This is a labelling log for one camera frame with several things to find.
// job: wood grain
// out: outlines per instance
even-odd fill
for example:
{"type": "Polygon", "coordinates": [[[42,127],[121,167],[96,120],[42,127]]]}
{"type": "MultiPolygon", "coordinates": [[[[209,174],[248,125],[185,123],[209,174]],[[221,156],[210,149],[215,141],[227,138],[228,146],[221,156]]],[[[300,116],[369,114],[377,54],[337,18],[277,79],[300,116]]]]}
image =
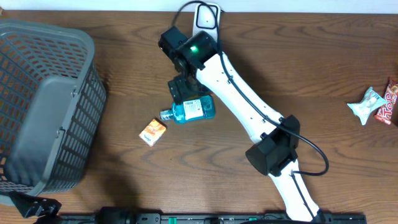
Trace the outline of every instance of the wood grain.
{"type": "MultiPolygon", "coordinates": [[[[179,126],[148,147],[138,134],[168,108],[167,82],[176,76],[157,41],[171,12],[5,11],[8,18],[81,29],[95,41],[95,63],[108,86],[108,104],[91,150],[87,175],[75,189],[48,195],[61,212],[102,206],[165,213],[254,213],[283,210],[268,177],[244,156],[251,142],[233,114],[214,97],[216,117],[179,126]]],[[[361,126],[346,103],[369,86],[384,94],[398,77],[398,16],[351,14],[235,14],[221,19],[221,39],[235,69],[330,160],[323,177],[304,177],[312,198],[331,212],[363,212],[368,222],[398,219],[398,128],[373,117],[361,126]]],[[[193,14],[178,26],[191,33],[193,14]]],[[[302,170],[323,161],[305,144],[302,170]]],[[[0,206],[0,223],[33,223],[0,206]]]]}

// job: blue mouthwash bottle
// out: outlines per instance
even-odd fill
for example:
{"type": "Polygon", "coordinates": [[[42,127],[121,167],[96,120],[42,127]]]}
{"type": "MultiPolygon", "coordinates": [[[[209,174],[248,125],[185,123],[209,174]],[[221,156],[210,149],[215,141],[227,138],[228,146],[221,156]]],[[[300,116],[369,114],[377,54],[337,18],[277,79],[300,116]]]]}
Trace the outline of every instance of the blue mouthwash bottle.
{"type": "Polygon", "coordinates": [[[215,114],[213,99],[211,96],[203,96],[184,101],[180,105],[173,103],[172,109],[160,112],[160,118],[162,121],[174,119],[177,124],[184,124],[198,119],[211,119],[215,114]]]}

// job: white wall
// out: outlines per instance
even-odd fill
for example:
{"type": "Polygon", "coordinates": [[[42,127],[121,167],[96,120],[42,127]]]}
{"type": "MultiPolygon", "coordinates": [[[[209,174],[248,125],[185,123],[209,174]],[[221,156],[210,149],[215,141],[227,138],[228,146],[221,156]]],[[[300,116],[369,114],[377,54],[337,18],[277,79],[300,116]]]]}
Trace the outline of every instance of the white wall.
{"type": "MultiPolygon", "coordinates": [[[[176,11],[187,0],[0,0],[7,9],[176,11]]],[[[212,0],[226,12],[398,13],[398,0],[212,0]]]]}

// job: black joint housing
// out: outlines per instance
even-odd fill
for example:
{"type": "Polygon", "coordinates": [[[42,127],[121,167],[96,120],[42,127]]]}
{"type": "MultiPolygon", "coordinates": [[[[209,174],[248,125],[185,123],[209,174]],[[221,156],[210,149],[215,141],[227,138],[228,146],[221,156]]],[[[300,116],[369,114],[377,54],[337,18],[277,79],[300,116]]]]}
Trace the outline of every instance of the black joint housing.
{"type": "Polygon", "coordinates": [[[173,26],[160,36],[158,45],[180,74],[169,81],[169,90],[176,104],[209,92],[196,79],[197,70],[203,70],[205,62],[217,54],[217,44],[208,33],[201,31],[187,39],[173,26]]]}
{"type": "MultiPolygon", "coordinates": [[[[284,119],[280,125],[296,134],[300,132],[300,122],[293,115],[284,119]]],[[[261,138],[261,142],[246,151],[246,157],[261,174],[278,177],[288,163],[297,159],[295,149],[299,139],[278,128],[268,136],[262,135],[261,138]]]]}

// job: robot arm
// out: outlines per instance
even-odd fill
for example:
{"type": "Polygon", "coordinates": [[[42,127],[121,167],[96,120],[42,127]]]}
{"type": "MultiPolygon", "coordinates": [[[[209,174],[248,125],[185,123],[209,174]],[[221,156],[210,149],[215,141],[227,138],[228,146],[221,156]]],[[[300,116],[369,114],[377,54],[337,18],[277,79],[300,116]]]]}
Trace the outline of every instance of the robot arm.
{"type": "Polygon", "coordinates": [[[176,27],[171,27],[161,35],[159,47],[181,74],[169,81],[174,101],[181,103],[206,90],[215,93],[248,132],[254,145],[246,151],[246,156],[260,173],[269,175],[274,181],[284,199],[288,216],[293,220],[312,221],[319,207],[311,199],[301,175],[294,174],[299,171],[295,152],[299,140],[275,126],[281,125],[298,134],[299,121],[294,116],[283,118],[263,102],[235,71],[224,53],[223,68],[217,43],[207,32],[201,31],[188,39],[176,27]],[[232,77],[233,84],[225,70],[232,77]]]}
{"type": "MultiPolygon", "coordinates": [[[[233,76],[235,83],[241,91],[257,106],[257,108],[268,115],[270,119],[280,123],[279,120],[283,118],[283,116],[273,110],[255,94],[235,71],[226,54],[223,54],[223,57],[228,73],[233,76]]],[[[259,115],[259,113],[257,113],[257,111],[255,111],[238,93],[235,87],[230,84],[227,76],[224,74],[219,55],[212,56],[204,65],[205,68],[203,70],[197,70],[197,80],[222,100],[239,119],[253,143],[259,144],[263,140],[264,133],[270,135],[275,130],[275,126],[264,121],[263,117],[259,115]]],[[[280,176],[269,174],[269,177],[274,181],[275,186],[285,202],[288,216],[293,220],[312,221],[313,216],[315,217],[317,215],[319,207],[311,199],[301,175],[296,174],[296,182],[312,214],[308,211],[293,178],[290,176],[293,170],[299,170],[299,162],[297,160],[290,161],[280,171],[280,176]]]]}

